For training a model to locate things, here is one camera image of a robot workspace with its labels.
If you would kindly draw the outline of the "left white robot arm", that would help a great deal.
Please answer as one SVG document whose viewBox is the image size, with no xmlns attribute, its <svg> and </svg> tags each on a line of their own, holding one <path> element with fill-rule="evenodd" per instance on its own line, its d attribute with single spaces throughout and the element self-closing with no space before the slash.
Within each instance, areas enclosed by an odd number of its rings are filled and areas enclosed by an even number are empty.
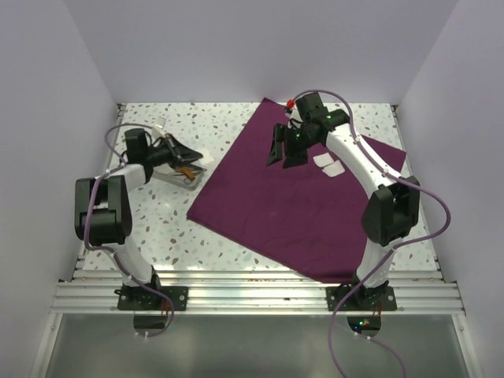
<svg viewBox="0 0 504 378">
<path fill-rule="evenodd" d="M 75 183 L 74 228 L 88 250 L 103 250 L 118 267 L 123 285 L 138 287 L 135 298 L 146 309 L 163 302 L 164 291 L 154 283 L 155 269 L 132 239 L 133 216 L 129 194 L 148 184 L 157 167 L 166 167 L 191 182 L 204 169 L 203 158 L 170 134 L 153 140 L 134 128 L 125 132 L 126 149 L 120 164 L 108 172 Z"/>
</svg>

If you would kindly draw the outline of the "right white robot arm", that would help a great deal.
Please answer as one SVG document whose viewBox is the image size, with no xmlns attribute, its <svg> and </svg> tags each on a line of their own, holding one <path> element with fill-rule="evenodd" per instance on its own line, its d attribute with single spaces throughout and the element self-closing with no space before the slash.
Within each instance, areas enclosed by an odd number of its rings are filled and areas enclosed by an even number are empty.
<svg viewBox="0 0 504 378">
<path fill-rule="evenodd" d="M 314 157 L 315 166 L 330 180 L 350 173 L 366 195 L 361 228 L 365 250 L 350 291 L 352 303 L 368 309 L 379 299 L 378 287 L 389 277 L 395 248 L 417 225 L 420 184 L 393 169 L 357 132 L 352 117 L 344 110 L 296 108 L 286 124 L 273 128 L 268 165 L 281 162 L 294 168 L 308 161 L 308 149 L 323 146 Z"/>
</svg>

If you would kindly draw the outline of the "orange bandage strip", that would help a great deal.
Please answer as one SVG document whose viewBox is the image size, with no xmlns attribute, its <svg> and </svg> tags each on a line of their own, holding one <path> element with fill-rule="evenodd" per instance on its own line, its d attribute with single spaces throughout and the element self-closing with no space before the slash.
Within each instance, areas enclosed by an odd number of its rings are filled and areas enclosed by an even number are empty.
<svg viewBox="0 0 504 378">
<path fill-rule="evenodd" d="M 180 172 L 187 178 L 193 180 L 196 176 L 203 174 L 205 170 L 189 169 L 188 167 L 183 167 Z"/>
</svg>

